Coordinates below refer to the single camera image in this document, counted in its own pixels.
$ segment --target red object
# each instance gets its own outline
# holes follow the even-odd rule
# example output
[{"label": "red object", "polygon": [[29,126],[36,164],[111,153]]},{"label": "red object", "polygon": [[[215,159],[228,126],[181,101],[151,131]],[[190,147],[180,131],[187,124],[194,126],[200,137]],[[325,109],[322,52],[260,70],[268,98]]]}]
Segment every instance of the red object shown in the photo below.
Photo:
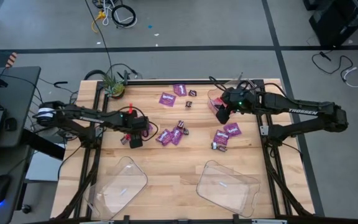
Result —
[{"label": "red object", "polygon": [[129,114],[132,114],[132,103],[129,103]]}]

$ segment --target small succulent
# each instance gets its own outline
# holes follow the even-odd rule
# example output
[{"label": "small succulent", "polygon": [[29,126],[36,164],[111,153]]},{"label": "small succulent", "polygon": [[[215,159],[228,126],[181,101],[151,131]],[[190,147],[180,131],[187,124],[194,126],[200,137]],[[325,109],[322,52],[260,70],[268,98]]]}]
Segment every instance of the small succulent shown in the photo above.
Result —
[{"label": "small succulent", "polygon": [[118,96],[124,90],[125,86],[122,81],[117,81],[116,77],[110,77],[109,75],[104,76],[104,93],[107,94],[108,97]]}]

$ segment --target white cable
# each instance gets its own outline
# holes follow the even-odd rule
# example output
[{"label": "white cable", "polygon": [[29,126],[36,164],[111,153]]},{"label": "white cable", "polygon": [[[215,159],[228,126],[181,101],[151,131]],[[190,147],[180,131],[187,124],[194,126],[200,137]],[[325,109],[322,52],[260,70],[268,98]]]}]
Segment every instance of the white cable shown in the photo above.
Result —
[{"label": "white cable", "polygon": [[[112,5],[113,8],[116,7],[116,5],[114,5],[114,3],[113,3],[113,0],[110,0],[110,4]],[[103,10],[104,10],[104,13],[106,14],[106,18],[103,19],[102,24],[104,26],[107,26],[107,25],[109,25],[109,11],[112,12],[112,9],[110,8],[110,6],[106,7],[106,0],[103,0]],[[131,17],[128,17],[128,18],[126,18],[124,20],[120,20],[119,17],[118,17],[117,11],[114,12],[114,15],[116,15],[116,18],[117,18],[118,22],[125,22],[125,21],[127,21],[129,19],[133,19],[133,16],[131,16]],[[137,18],[135,18],[135,22],[132,25],[127,26],[127,27],[123,27],[123,28],[133,27],[136,23],[137,23]]]},{"label": "white cable", "polygon": [[353,72],[354,70],[357,70],[357,67],[354,67],[354,68],[352,68],[352,69],[350,69],[350,70],[346,70],[346,73],[345,73],[345,75],[343,76],[343,79],[344,79],[346,85],[348,85],[348,86],[350,86],[350,87],[352,87],[352,88],[358,88],[358,86],[354,86],[354,85],[348,84],[348,82],[347,82],[347,80],[346,80],[347,75],[350,74],[351,72]]}]

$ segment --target black metal frame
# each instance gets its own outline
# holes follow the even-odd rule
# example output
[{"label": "black metal frame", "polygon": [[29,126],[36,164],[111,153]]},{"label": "black metal frame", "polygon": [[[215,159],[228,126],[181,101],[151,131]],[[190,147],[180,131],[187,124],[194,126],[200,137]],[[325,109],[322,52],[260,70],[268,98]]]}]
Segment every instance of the black metal frame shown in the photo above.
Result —
[{"label": "black metal frame", "polygon": [[[231,81],[231,79],[218,80],[218,82],[222,83],[222,84],[225,84],[229,81]],[[256,85],[264,84],[263,80],[253,80],[253,81]],[[213,82],[210,80],[129,80],[128,81],[128,85],[135,85],[135,86],[136,85],[174,85],[174,84],[179,84],[179,83],[186,84],[186,85],[212,85],[213,84]],[[99,98],[100,98],[102,89],[103,89],[103,82],[99,81],[98,84],[96,85],[96,93],[94,96],[94,103],[93,103],[93,109],[95,109],[95,110],[98,108]],[[104,100],[103,100],[103,111],[104,112],[107,111],[107,107],[108,107],[108,97],[105,95]],[[268,125],[273,124],[272,117],[270,115],[267,115],[266,118],[267,118]],[[257,116],[257,122],[258,122],[258,126],[263,125],[261,116]],[[269,157],[268,149],[263,142],[262,142],[262,148],[264,151],[264,159],[265,159],[265,164],[267,167],[267,159],[270,160],[270,157]],[[83,184],[86,174],[88,172],[88,165],[89,165],[91,150],[92,149],[90,149],[90,148],[86,148],[86,151],[84,154],[83,165],[81,168],[81,176],[80,176],[79,186],[81,186]],[[283,183],[285,183],[285,178],[284,178],[284,174],[283,174],[282,163],[281,163],[280,155],[278,152],[278,148],[273,147],[272,150],[275,153],[275,163],[277,166],[277,174],[278,174],[280,180]],[[96,163],[97,167],[99,166],[100,155],[101,155],[101,149],[98,148],[95,151],[95,155],[94,155],[94,159],[93,159],[93,162]],[[280,213],[280,208],[278,206],[278,198],[277,198],[277,191],[275,189],[275,182],[274,182],[272,176],[268,175],[267,177],[268,177],[270,194],[271,194],[271,198],[272,198],[273,211],[274,211],[275,216],[279,217],[281,215],[281,213]],[[91,182],[91,185],[96,183],[96,178],[97,178],[97,174],[94,176],[94,178]],[[285,206],[285,214],[292,215],[291,205],[284,194],[283,194],[283,199],[284,199],[284,206]],[[75,207],[73,218],[81,218],[80,212],[81,212],[81,203],[78,203]],[[129,216],[126,216],[126,217],[127,217],[127,222],[124,219],[123,221],[114,221],[114,223],[129,223]],[[84,218],[89,218],[89,219],[91,218],[91,210],[89,207],[87,207],[87,209],[86,209],[86,216]],[[135,223],[135,222],[136,223],[188,223],[188,220],[142,220],[142,221],[137,220],[137,221],[131,221],[131,223]],[[251,223],[251,220],[239,219],[238,215],[233,215],[233,219],[192,220],[191,222],[192,223],[194,223],[194,222],[201,222],[201,223]]]}]

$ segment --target potted plant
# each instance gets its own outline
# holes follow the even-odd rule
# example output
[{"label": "potted plant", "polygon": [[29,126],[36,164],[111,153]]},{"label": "potted plant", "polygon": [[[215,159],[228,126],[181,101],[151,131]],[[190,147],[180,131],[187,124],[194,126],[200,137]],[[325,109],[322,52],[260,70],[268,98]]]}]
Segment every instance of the potted plant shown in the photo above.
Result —
[{"label": "potted plant", "polygon": [[108,97],[114,99],[121,99],[125,93],[125,86],[123,81],[117,81],[116,77],[110,77],[109,75],[105,75],[103,78],[104,82],[104,93],[108,95]]}]

